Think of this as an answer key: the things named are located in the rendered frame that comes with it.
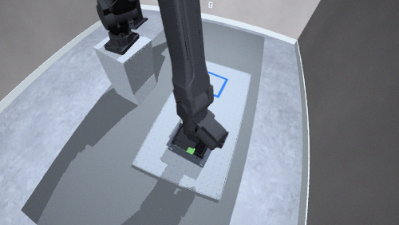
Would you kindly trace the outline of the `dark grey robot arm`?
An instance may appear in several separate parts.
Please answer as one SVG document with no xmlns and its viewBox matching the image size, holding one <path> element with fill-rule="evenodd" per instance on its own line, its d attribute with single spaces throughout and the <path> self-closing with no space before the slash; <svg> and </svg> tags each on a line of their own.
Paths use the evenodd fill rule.
<svg viewBox="0 0 399 225">
<path fill-rule="evenodd" d="M 197 144 L 201 140 L 211 151 L 221 149 L 229 132 L 207 108 L 214 101 L 214 89 L 204 56 L 200 0 L 158 4 L 172 63 L 176 113 L 187 130 L 196 130 L 188 131 L 189 140 Z M 105 50 L 124 55 L 140 38 L 129 29 L 138 18 L 136 0 L 97 0 L 97 12 L 109 31 Z"/>
</svg>

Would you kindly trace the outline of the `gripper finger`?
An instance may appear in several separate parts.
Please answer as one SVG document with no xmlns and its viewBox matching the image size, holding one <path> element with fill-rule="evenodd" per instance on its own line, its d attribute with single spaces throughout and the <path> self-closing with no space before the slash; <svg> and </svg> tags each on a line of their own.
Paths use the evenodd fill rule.
<svg viewBox="0 0 399 225">
<path fill-rule="evenodd" d="M 194 151 L 195 151 L 195 149 L 189 147 L 188 150 L 185 151 L 185 152 L 188 152 L 188 153 L 190 153 L 190 154 L 193 154 Z"/>
</svg>

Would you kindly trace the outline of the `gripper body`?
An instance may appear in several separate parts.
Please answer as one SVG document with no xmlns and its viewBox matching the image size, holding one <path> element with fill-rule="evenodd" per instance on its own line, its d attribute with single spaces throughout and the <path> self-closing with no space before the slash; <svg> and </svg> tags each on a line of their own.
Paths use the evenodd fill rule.
<svg viewBox="0 0 399 225">
<path fill-rule="evenodd" d="M 176 141 L 174 143 L 175 146 L 183 149 L 184 151 L 187 151 L 189 147 L 194 149 L 195 146 L 197 145 L 196 142 L 188 139 L 188 131 L 196 132 L 196 130 L 195 131 L 187 130 L 183 125 L 183 127 L 180 130 L 179 134 L 177 135 Z"/>
</svg>

